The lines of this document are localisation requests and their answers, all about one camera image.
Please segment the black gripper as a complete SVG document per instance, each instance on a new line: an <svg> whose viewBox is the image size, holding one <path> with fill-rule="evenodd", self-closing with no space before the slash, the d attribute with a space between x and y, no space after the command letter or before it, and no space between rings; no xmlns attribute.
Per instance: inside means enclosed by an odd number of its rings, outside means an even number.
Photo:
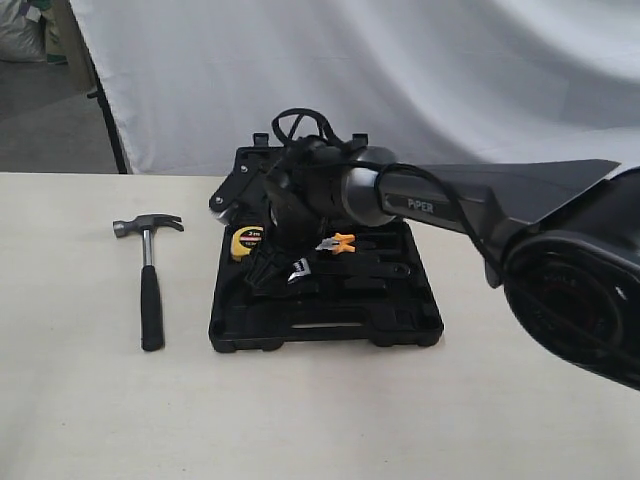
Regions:
<svg viewBox="0 0 640 480"><path fill-rule="evenodd" d="M312 169L274 165L264 178L269 203L268 237L283 250L312 250L326 229L329 181ZM244 276L252 289L285 284L290 257L281 251L254 250Z"/></svg>

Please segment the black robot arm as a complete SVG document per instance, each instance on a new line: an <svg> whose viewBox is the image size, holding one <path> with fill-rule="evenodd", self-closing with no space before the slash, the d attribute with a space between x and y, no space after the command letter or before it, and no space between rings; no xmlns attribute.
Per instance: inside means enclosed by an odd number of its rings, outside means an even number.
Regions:
<svg viewBox="0 0 640 480"><path fill-rule="evenodd" d="M266 225L248 281L261 285L337 223L408 219L465 235L487 283L558 358L639 386L639 172L604 159L426 164L310 136L264 178Z"/></svg>

